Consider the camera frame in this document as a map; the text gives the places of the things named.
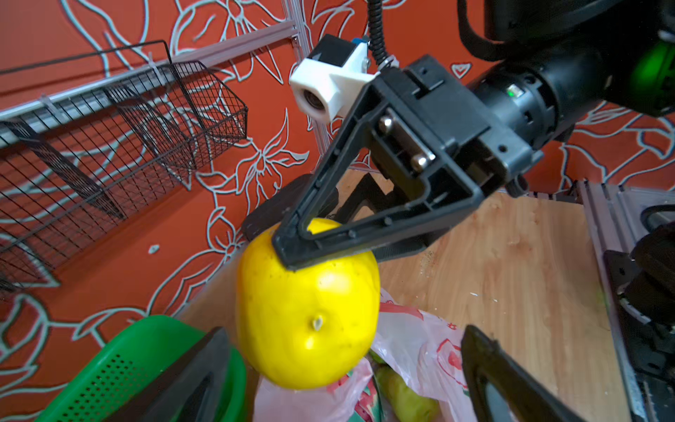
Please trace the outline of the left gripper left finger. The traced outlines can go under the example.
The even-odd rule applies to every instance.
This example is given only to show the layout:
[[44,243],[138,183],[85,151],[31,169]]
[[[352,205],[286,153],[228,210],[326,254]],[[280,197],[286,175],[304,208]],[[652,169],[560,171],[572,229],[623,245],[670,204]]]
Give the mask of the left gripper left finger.
[[230,340],[216,327],[108,421],[216,421],[230,364]]

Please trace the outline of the yellow apple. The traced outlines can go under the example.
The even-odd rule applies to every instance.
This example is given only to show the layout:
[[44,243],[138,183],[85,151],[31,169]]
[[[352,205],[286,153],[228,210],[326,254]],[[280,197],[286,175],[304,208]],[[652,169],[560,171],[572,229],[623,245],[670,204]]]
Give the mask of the yellow apple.
[[291,271],[272,246],[276,230],[256,236],[239,260],[238,344],[254,369],[281,388],[326,387],[353,370],[374,342],[378,264],[366,251]]

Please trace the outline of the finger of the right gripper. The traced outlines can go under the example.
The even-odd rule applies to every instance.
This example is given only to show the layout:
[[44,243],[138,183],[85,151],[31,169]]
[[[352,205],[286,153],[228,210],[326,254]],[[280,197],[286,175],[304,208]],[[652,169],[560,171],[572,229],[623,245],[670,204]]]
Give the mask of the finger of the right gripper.
[[287,269],[299,270],[364,251],[372,251],[380,261],[416,254],[376,253],[365,246],[363,225],[367,218],[375,216],[376,212],[397,201],[398,195],[391,180],[394,185],[393,193],[383,193],[379,188],[372,193],[356,193],[347,200],[345,210],[341,211],[343,221],[339,227],[323,233],[310,232],[311,220],[318,215],[330,190],[337,186],[353,158],[362,149],[368,149],[373,157],[368,140],[363,135],[363,93],[358,96],[356,104],[343,122],[337,139],[323,159],[310,186],[294,209],[286,214],[272,238],[274,249]]

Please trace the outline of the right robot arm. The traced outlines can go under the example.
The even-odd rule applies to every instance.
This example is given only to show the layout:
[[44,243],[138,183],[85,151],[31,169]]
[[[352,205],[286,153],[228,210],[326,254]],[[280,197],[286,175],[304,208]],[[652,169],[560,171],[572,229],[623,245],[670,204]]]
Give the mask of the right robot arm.
[[432,56],[398,66],[380,1],[367,5],[367,40],[326,35],[298,65],[298,107],[342,123],[272,236],[284,267],[413,255],[495,191],[525,193],[543,147],[599,103],[673,112],[673,2],[487,1],[483,12],[477,33],[468,3],[456,5],[462,45],[490,63],[471,84]]

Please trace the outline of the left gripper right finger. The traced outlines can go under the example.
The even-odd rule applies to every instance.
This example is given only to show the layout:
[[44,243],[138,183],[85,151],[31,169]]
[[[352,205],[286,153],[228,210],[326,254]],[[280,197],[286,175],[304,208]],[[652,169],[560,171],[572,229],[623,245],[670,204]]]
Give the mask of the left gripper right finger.
[[466,327],[461,348],[462,370],[477,420],[584,421],[478,327]]

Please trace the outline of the pink plastic bag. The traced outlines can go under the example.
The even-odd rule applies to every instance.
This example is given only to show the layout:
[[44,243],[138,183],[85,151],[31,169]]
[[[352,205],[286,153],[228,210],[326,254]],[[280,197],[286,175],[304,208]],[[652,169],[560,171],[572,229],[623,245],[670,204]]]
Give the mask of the pink plastic bag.
[[[422,397],[439,402],[440,421],[474,421],[476,415],[462,371],[463,330],[438,316],[406,307],[381,292],[381,310],[373,351]],[[361,392],[374,377],[374,365],[362,360],[329,387],[285,390],[267,379],[258,384],[255,421],[348,421]]]

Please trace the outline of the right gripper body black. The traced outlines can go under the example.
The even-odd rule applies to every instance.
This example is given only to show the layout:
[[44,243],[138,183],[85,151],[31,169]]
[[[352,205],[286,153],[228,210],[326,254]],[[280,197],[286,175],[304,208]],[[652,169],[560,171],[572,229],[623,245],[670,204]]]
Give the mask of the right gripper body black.
[[423,251],[542,157],[430,56],[364,88],[363,135],[398,195],[363,225],[376,253]]

